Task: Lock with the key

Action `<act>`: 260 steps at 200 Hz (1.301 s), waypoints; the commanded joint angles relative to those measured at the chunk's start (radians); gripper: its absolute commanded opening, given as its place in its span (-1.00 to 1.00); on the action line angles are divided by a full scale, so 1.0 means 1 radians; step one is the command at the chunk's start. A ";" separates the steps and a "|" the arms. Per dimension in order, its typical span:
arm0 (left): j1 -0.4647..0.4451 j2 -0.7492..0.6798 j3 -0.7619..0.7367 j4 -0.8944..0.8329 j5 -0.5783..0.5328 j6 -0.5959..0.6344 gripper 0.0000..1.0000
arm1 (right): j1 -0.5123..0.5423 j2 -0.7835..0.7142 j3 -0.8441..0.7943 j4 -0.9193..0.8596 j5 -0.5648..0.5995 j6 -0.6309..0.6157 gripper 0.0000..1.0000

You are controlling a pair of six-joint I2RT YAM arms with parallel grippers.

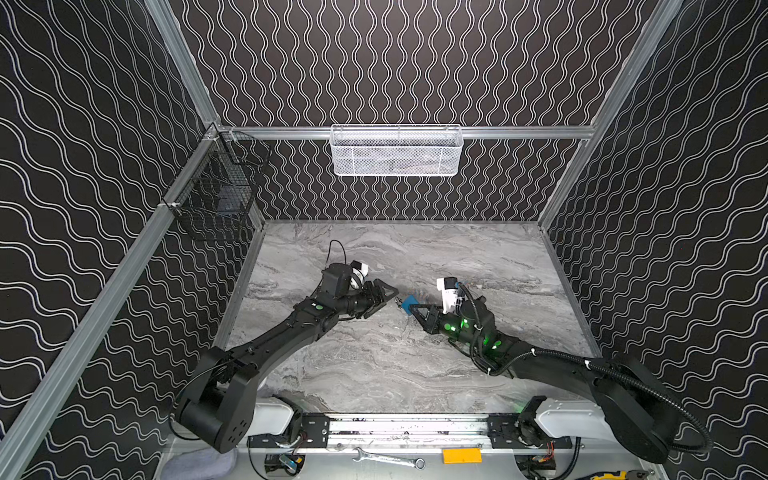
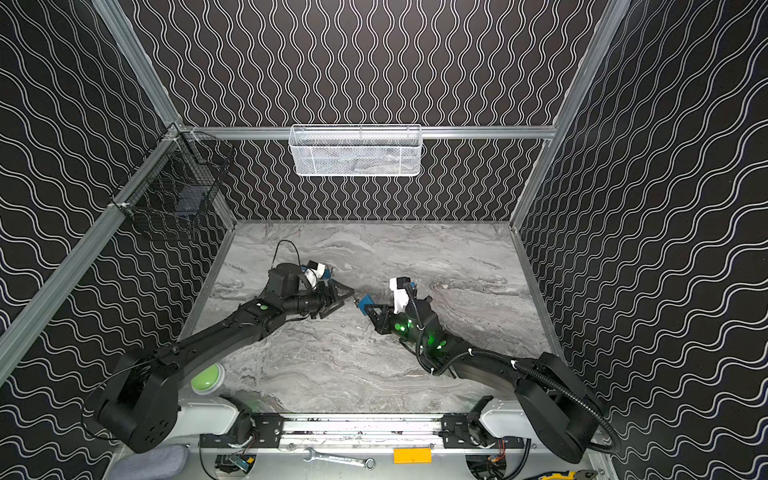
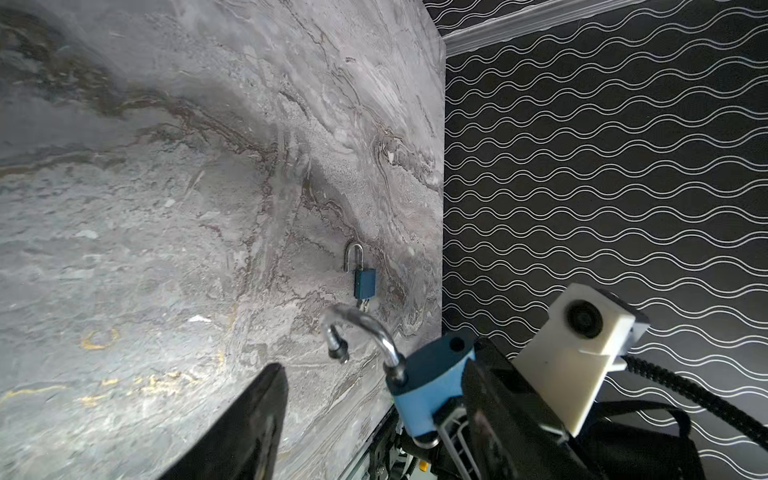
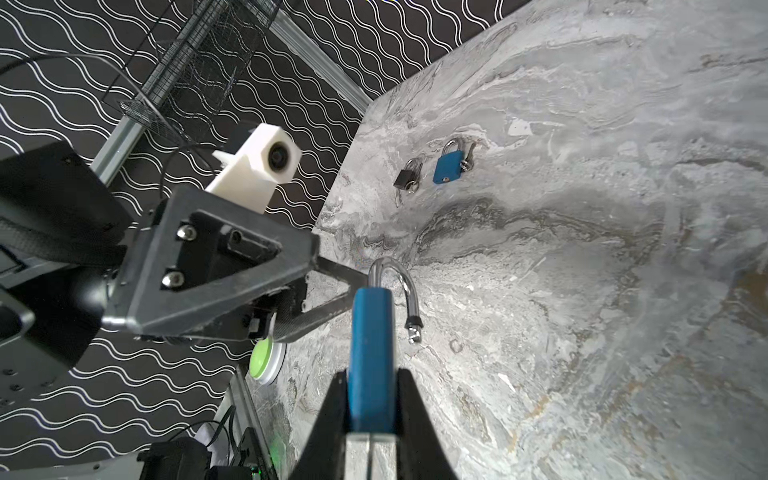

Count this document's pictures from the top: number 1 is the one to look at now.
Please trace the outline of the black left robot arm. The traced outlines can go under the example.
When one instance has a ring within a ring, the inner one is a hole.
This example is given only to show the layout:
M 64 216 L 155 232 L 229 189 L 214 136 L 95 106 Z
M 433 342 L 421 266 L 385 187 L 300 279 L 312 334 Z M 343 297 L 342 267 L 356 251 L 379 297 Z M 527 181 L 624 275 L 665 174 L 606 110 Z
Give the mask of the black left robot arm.
M 207 350 L 174 402 L 173 419 L 218 452 L 232 450 L 246 436 L 260 384 L 272 370 L 339 321 L 369 318 L 398 294 L 380 279 L 368 280 L 357 261 L 330 264 L 277 326 L 229 350 Z

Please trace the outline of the blue padlock front large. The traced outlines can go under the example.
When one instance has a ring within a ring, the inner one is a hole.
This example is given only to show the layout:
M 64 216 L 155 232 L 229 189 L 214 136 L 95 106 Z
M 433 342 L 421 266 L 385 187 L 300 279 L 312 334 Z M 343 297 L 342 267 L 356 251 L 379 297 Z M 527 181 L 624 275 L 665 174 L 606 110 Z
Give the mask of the blue padlock front large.
M 419 301 L 413 296 L 409 295 L 405 298 L 401 298 L 400 296 L 395 298 L 395 303 L 398 308 L 402 309 L 406 315 L 412 316 L 412 307 L 414 305 L 418 305 Z

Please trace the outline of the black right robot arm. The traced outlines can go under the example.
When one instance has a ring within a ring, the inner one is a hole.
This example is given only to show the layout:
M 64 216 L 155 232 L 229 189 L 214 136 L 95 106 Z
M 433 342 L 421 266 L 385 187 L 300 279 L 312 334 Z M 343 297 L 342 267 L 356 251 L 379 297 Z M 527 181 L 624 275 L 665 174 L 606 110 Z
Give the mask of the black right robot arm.
M 618 443 L 654 463 L 683 451 L 675 437 L 684 420 L 679 400 L 632 357 L 589 358 L 532 345 L 495 328 L 480 298 L 445 313 L 409 296 L 401 307 L 430 335 L 443 335 L 488 376 L 509 374 L 569 391 L 596 404 Z

